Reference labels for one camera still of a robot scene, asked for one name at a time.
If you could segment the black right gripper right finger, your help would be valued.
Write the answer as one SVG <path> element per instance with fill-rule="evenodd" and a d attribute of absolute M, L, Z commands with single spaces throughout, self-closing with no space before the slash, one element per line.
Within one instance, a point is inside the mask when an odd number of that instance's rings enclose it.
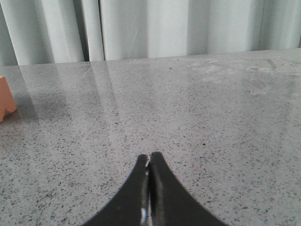
<path fill-rule="evenodd" d="M 150 157 L 150 203 L 154 226 L 224 226 L 181 185 L 162 153 Z"/>

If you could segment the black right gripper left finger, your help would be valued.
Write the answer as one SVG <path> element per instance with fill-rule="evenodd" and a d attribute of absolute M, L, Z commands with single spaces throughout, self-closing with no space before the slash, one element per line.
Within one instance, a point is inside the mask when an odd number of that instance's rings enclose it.
<path fill-rule="evenodd" d="M 138 156 L 135 166 L 115 196 L 85 226 L 144 226 L 148 216 L 147 155 Z"/>

